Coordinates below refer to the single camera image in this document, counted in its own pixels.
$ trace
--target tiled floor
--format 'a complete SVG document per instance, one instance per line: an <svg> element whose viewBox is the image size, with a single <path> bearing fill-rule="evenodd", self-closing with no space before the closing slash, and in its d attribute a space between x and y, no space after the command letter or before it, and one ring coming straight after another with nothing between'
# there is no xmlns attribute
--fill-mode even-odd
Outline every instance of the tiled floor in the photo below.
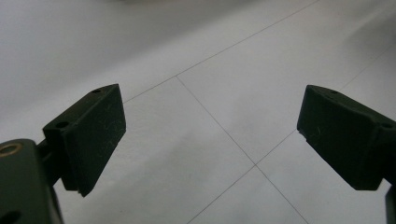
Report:
<svg viewBox="0 0 396 224"><path fill-rule="evenodd" d="M307 84L396 119L394 0L0 4L0 141L120 83L127 134L71 223L386 223L295 131Z"/></svg>

